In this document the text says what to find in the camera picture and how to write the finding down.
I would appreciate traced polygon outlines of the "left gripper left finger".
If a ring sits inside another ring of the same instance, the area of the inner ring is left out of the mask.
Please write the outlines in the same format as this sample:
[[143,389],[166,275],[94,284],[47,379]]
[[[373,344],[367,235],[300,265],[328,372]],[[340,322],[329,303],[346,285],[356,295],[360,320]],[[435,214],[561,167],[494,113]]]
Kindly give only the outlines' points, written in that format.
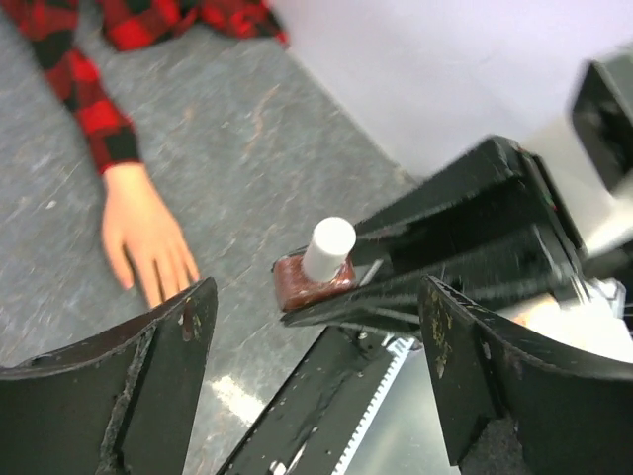
[[2,473],[182,473],[217,308],[207,278],[143,315],[2,368]]

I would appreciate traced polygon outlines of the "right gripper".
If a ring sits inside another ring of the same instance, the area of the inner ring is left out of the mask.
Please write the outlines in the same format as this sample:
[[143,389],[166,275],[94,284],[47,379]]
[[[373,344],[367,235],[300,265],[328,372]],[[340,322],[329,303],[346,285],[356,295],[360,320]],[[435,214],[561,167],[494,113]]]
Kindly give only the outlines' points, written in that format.
[[418,335],[421,302],[437,290],[490,310],[543,294],[578,297],[588,304],[582,270],[586,247],[552,174],[540,155],[503,137],[483,139],[357,223],[351,258],[358,265],[385,255],[397,265],[434,264],[538,222],[539,197],[570,263],[542,256],[452,259],[288,312],[281,323],[287,328],[332,326]]

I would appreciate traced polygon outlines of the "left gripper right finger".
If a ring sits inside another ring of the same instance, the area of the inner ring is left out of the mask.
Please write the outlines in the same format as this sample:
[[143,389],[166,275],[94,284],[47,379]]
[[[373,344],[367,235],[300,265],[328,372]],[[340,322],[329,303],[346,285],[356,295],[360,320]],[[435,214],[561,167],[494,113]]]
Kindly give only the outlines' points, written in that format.
[[420,305],[421,338],[451,465],[486,425],[534,474],[632,471],[632,366],[559,343],[444,291]]

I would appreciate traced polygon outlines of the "glitter nail polish bottle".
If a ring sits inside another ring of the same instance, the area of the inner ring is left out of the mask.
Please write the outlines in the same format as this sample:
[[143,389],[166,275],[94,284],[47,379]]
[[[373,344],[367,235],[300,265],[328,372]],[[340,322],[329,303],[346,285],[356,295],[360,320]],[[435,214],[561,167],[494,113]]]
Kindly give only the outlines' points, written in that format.
[[278,306],[282,312],[301,309],[346,292],[355,286],[355,271],[350,258],[326,282],[317,282],[306,276],[301,254],[286,256],[273,266],[273,280]]

